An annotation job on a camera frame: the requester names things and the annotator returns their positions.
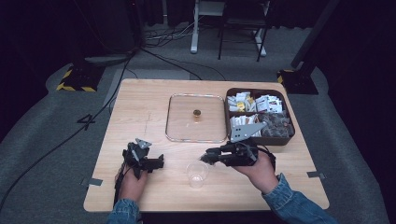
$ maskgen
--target dark background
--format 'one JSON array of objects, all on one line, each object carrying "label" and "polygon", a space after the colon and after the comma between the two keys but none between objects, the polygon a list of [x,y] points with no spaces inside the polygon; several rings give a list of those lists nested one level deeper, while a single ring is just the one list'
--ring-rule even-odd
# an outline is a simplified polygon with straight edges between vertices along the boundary
[{"label": "dark background", "polygon": [[[93,27],[87,25],[73,1],[51,2],[61,11],[52,10],[47,1],[2,1],[0,5],[0,140],[48,93],[47,78],[63,65],[73,62],[76,59],[73,55],[91,57],[111,53],[103,48],[94,34],[101,35],[109,46],[120,43],[115,46],[120,51],[131,43],[117,38],[136,35],[136,27],[131,26],[132,15],[127,12],[124,18],[128,22],[123,21],[123,27],[116,27],[122,34],[105,37],[109,33],[103,24],[96,23],[98,19],[94,13],[100,8],[94,9],[90,1],[80,0],[78,5],[90,24],[96,23]],[[121,2],[126,6],[135,3]],[[158,17],[162,11],[160,2],[148,1],[152,5],[143,6],[143,20],[151,24],[161,22],[161,16]],[[193,1],[184,2],[185,5],[179,7],[170,7],[172,4],[176,6],[177,1],[167,3],[174,25],[191,20],[192,15],[183,9],[193,7]],[[310,27],[326,2],[311,1],[309,6],[317,6],[313,9],[307,7],[309,1],[301,1],[300,5],[291,7],[297,16],[282,22],[288,27]],[[391,223],[396,222],[393,216],[396,197],[391,183],[395,177],[393,149],[396,146],[395,9],[394,3],[384,0],[340,1],[303,59],[306,63],[315,58],[315,65],[327,78],[329,95],[380,185]],[[307,10],[315,11],[316,16],[312,16],[308,24],[295,23],[296,18],[304,18]],[[60,35],[65,19],[73,27],[67,31],[70,39],[75,41],[72,45]]]}]

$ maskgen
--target plastic cup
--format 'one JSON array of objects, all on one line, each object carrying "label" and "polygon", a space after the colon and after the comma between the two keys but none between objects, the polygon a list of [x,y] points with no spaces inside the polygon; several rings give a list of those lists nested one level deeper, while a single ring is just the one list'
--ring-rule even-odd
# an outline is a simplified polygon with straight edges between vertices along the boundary
[{"label": "plastic cup", "polygon": [[207,174],[209,173],[209,167],[202,161],[194,161],[187,166],[187,177],[189,179],[190,186],[194,189],[198,189],[204,185]]}]

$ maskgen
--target person's left hand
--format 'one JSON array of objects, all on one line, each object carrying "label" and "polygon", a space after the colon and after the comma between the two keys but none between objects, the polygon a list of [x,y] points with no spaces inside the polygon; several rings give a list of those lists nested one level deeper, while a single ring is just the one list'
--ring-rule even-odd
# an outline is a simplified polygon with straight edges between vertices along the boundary
[{"label": "person's left hand", "polygon": [[130,199],[137,202],[145,189],[148,180],[148,171],[142,171],[139,179],[134,176],[134,170],[128,165],[125,165],[123,172],[124,178],[120,187],[119,200]]}]

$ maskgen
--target denim jacket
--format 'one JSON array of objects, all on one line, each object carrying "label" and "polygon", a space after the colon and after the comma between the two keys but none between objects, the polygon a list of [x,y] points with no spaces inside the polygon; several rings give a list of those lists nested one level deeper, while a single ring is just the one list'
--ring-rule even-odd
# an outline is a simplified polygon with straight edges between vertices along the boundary
[{"label": "denim jacket", "polygon": [[[337,223],[333,217],[301,192],[292,190],[283,174],[278,178],[278,185],[268,194],[262,194],[262,197],[282,220],[288,223]],[[134,201],[121,199],[108,216],[107,224],[135,224],[139,215],[139,208]]]}]

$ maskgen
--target person's hand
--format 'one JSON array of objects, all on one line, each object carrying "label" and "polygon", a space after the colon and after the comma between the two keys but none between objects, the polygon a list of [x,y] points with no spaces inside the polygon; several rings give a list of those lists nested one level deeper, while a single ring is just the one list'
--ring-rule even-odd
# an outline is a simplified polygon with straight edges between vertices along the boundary
[{"label": "person's hand", "polygon": [[254,165],[235,166],[233,168],[239,173],[246,175],[253,186],[264,194],[273,190],[279,182],[275,176],[270,158],[261,151],[259,151],[259,158]]},{"label": "person's hand", "polygon": [[143,190],[146,186],[148,171],[142,171],[140,178],[137,179],[136,176],[134,176],[134,170],[130,169],[128,165],[125,165],[123,173],[124,178],[120,187],[119,200],[130,199],[137,202],[140,196],[142,196]]}]

